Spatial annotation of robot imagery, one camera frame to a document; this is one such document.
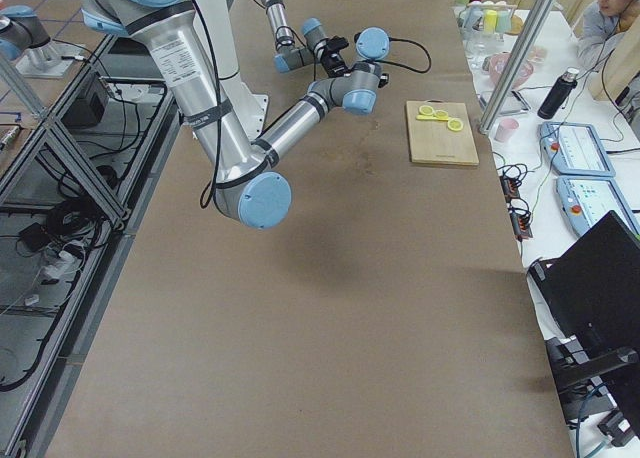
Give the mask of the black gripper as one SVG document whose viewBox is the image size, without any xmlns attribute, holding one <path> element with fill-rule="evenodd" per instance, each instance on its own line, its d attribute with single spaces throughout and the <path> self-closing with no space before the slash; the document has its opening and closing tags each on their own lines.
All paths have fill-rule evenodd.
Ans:
<svg viewBox="0 0 640 458">
<path fill-rule="evenodd" d="M 338 78 L 350 71 L 339 52 L 325 53 L 322 56 L 322 67 L 329 78 Z"/>
</svg>

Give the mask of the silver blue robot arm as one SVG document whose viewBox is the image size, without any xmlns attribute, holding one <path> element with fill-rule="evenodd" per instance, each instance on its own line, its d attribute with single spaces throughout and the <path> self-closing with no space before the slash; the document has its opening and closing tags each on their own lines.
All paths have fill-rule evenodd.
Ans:
<svg viewBox="0 0 640 458">
<path fill-rule="evenodd" d="M 287 215 L 292 192 L 274 168 L 304 135 L 334 107 L 365 115 L 372 112 L 378 88 L 388 79 L 380 63 L 390 38 L 367 28 L 356 38 L 360 61 L 348 67 L 336 54 L 341 45 L 328 38 L 316 19 L 303 27 L 306 61 L 322 64 L 327 78 L 307 93 L 256 139 L 250 139 L 223 90 L 210 42 L 197 37 L 196 0 L 83 0 L 87 27 L 143 44 L 171 90 L 214 166 L 208 192 L 216 208 L 244 225 L 267 229 Z"/>
<path fill-rule="evenodd" d="M 255 3 L 264 9 L 273 34 L 277 71 L 288 73 L 308 65 L 320 65 L 329 78 L 349 72 L 341 55 L 349 46 L 346 38 L 329 37 L 317 18 L 309 18 L 298 34 L 289 25 L 284 0 L 255 0 Z"/>
</svg>

